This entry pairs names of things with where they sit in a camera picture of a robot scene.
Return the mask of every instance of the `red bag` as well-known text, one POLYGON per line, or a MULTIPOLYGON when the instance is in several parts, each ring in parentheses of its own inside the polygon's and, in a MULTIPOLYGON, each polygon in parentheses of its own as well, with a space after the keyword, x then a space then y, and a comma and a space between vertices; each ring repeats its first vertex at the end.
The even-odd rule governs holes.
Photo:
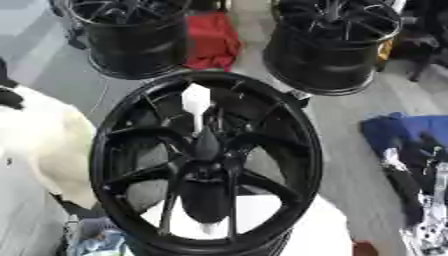
POLYGON ((188 17, 188 33, 191 48, 185 66, 192 69, 230 69, 241 44, 224 13, 212 12, 188 17))

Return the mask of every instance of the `white fabric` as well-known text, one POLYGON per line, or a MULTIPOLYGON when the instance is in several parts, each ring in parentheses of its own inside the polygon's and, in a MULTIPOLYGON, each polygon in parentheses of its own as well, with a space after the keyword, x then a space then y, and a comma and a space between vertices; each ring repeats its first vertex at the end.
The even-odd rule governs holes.
POLYGON ((28 157, 0 145, 0 255, 54 255, 67 213, 33 176, 28 157))
POLYGON ((94 126, 71 105, 23 86, 13 91, 24 98, 24 109, 0 106, 0 145, 25 156, 49 192, 91 208, 96 199, 88 177, 88 154, 94 126))
MULTIPOLYGON (((280 201, 272 195, 239 196, 237 198, 238 232, 244 233, 267 220, 279 208, 280 201)), ((149 209, 142 217, 158 225, 163 202, 149 209)), ((346 226, 347 218, 334 205, 317 196, 305 215, 296 223, 281 256, 352 256, 352 240, 346 226)), ((176 203, 171 232, 194 239, 223 238, 227 234, 227 219, 204 228, 176 203)))

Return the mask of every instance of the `hanging wheel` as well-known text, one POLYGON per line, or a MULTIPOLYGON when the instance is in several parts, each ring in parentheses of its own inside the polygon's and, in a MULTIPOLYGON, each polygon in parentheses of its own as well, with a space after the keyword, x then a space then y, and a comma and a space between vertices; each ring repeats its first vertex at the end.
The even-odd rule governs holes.
POLYGON ((276 0, 273 14, 302 35, 327 43, 370 44, 401 28, 398 14, 378 0, 276 0))
POLYGON ((106 212, 137 241, 139 248, 133 250, 149 255, 278 255, 315 197, 322 175, 314 129, 289 99, 241 75, 191 72, 156 79, 122 100, 98 130, 90 172, 106 212), (197 137, 192 116, 181 106, 181 94, 193 82, 210 88, 213 102, 197 137), (140 158, 160 145, 167 159, 142 165, 140 158), (283 182, 246 165, 255 148, 277 163, 283 182), (159 225, 143 220, 141 210, 130 203, 129 188, 147 181, 168 184, 159 225), (241 232, 237 198, 258 193, 278 198, 281 206, 261 225, 241 232), (200 223, 228 219, 226 235, 200 240, 173 234, 170 223, 178 198, 200 223), (198 201, 207 203, 205 211, 198 201))
POLYGON ((175 0, 81 0, 71 8, 85 22, 135 25, 160 22, 177 15, 184 10, 184 4, 175 0))

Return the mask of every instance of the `wheel spoke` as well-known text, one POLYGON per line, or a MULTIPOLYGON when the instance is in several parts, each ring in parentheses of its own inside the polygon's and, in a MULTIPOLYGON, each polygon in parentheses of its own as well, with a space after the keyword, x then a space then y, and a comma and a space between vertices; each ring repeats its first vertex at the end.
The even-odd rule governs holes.
POLYGON ((99 15, 101 15, 107 8, 109 8, 112 4, 114 4, 114 2, 109 2, 109 3, 105 3, 103 4, 101 7, 99 7, 95 12, 92 13, 92 15, 90 15, 88 17, 88 20, 93 21, 95 20, 99 15))
POLYGON ((274 114, 275 111, 276 111, 277 109, 279 109, 279 107, 280 107, 280 104, 274 104, 273 106, 271 106, 271 107, 266 111, 266 113, 265 113, 263 116, 261 116, 261 117, 257 118, 256 120, 252 121, 252 127, 253 127, 254 129, 257 129, 257 128, 260 128, 261 126, 263 126, 263 125, 266 123, 266 121, 268 120, 268 118, 269 118, 272 114, 274 114))
POLYGON ((168 191, 165 195, 165 202, 163 204, 162 216, 160 217, 160 224, 158 228, 160 235, 168 235, 170 233, 170 222, 173 208, 176 204, 177 198, 179 197, 180 187, 182 186, 184 178, 190 172, 191 171, 184 166, 168 181, 168 191))
POLYGON ((285 185, 281 185, 248 169, 244 169, 239 177, 239 181, 241 185, 261 188, 278 196, 285 205, 294 205, 300 202, 300 196, 285 185))
POLYGON ((263 148, 277 147, 290 151, 297 157, 309 157, 309 147, 299 142, 292 142, 261 133, 246 133, 235 137, 228 145, 230 150, 239 150, 242 147, 261 146, 263 148))
POLYGON ((226 192, 227 200, 229 203, 229 226, 228 226, 228 238, 230 241, 234 241, 238 236, 238 222, 236 215, 236 198, 238 196, 238 176, 240 173, 241 165, 238 162, 232 161, 230 166, 226 165, 227 180, 226 180, 226 192))
POLYGON ((149 180, 167 180, 171 176, 172 163, 162 164, 149 168, 143 168, 133 172, 126 173, 119 178, 105 182, 103 189, 114 194, 120 195, 126 193, 126 190, 132 184, 149 180))
POLYGON ((114 141, 117 139, 137 138, 154 138, 159 141, 168 143, 176 148, 176 151, 185 155, 191 155, 192 149, 189 142, 174 130, 169 128, 140 126, 115 130, 107 134, 107 137, 114 141))
POLYGON ((140 9, 143 10, 143 11, 145 11, 145 12, 147 12, 147 13, 149 13, 149 14, 152 15, 154 18, 157 18, 157 19, 159 19, 159 20, 160 20, 161 18, 163 18, 162 15, 158 14, 157 12, 155 12, 154 10, 151 10, 151 9, 149 9, 149 8, 140 6, 140 9))
POLYGON ((373 33, 378 34, 378 35, 380 35, 380 36, 386 36, 386 35, 387 35, 387 34, 384 33, 383 31, 381 31, 381 30, 379 30, 379 29, 377 29, 377 28, 374 28, 374 27, 372 27, 372 26, 370 26, 370 25, 368 25, 368 24, 365 24, 364 22, 361 22, 361 21, 353 21, 352 23, 353 23, 353 24, 356 24, 356 25, 358 25, 358 26, 360 26, 360 27, 363 27, 364 29, 369 30, 370 32, 373 32, 373 33))
POLYGON ((343 40, 348 41, 350 40, 350 32, 352 30, 352 22, 347 21, 347 23, 344 25, 344 34, 343 34, 343 40))
POLYGON ((163 120, 162 114, 160 114, 160 111, 157 108, 157 106, 154 104, 154 102, 148 97, 148 95, 146 93, 143 94, 143 98, 149 104, 149 106, 151 107, 152 111, 154 112, 154 115, 159 120, 159 122, 162 122, 162 120, 163 120))

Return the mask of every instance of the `black rim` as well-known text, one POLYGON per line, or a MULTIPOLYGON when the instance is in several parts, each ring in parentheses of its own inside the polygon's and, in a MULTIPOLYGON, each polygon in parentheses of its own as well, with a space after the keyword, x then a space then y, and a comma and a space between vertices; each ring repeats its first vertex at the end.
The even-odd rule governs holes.
POLYGON ((395 36, 400 16, 378 0, 273 0, 277 23, 318 42, 375 44, 395 36))
POLYGON ((70 10, 81 21, 96 25, 160 24, 184 15, 189 0, 77 0, 70 10))
POLYGON ((142 244, 181 255, 228 255, 264 248, 266 243, 287 234, 318 191, 322 159, 312 125, 296 102, 290 102, 268 85, 241 75, 187 72, 156 79, 116 106, 98 130, 90 174, 92 187, 105 210, 118 226, 142 244), (195 139, 192 125, 186 120, 190 118, 188 114, 167 113, 163 107, 167 101, 178 102, 180 93, 191 82, 212 89, 215 105, 206 113, 205 123, 219 142, 213 157, 202 157, 197 144, 192 143, 195 139), (258 114, 263 112, 262 115, 249 118, 253 114, 249 112, 256 109, 254 107, 247 113, 235 111, 255 102, 260 103, 257 108, 260 108, 258 114), (151 122, 142 118, 145 114, 130 115, 137 112, 149 113, 151 122), (136 121, 143 119, 146 123, 136 121), (285 131, 288 131, 287 136, 282 135, 285 131), (130 171, 117 172, 114 159, 120 159, 121 147, 129 141, 152 143, 152 146, 157 141, 166 146, 169 160, 149 168, 130 165, 130 171), (243 163, 254 147, 272 152, 282 173, 294 178, 279 184, 244 167, 243 163), (169 220, 179 197, 179 188, 191 179, 213 180, 225 188, 225 199, 229 202, 226 215, 230 220, 225 239, 192 240, 170 233, 169 220), (144 221, 126 199, 126 190, 131 184, 148 180, 168 181, 159 227, 144 221), (268 191, 281 200, 282 206, 266 222, 240 234, 236 230, 235 200, 239 195, 238 186, 242 185, 268 191))
POLYGON ((354 87, 348 87, 345 89, 339 89, 339 90, 325 90, 325 89, 319 89, 312 87, 311 85, 300 83, 299 81, 295 81, 293 79, 288 78, 287 76, 283 75, 281 72, 279 72, 274 65, 271 65, 269 59, 272 59, 270 56, 269 49, 265 49, 263 51, 263 63, 266 66, 266 68, 269 70, 269 72, 272 74, 273 77, 278 79, 279 81, 283 81, 286 84, 289 84, 295 88, 299 88, 300 91, 315 94, 315 95, 325 95, 325 96, 344 96, 344 95, 351 95, 355 93, 359 93, 367 89, 373 81, 373 78, 375 76, 375 71, 372 70, 369 77, 366 79, 366 81, 362 84, 359 84, 354 87))

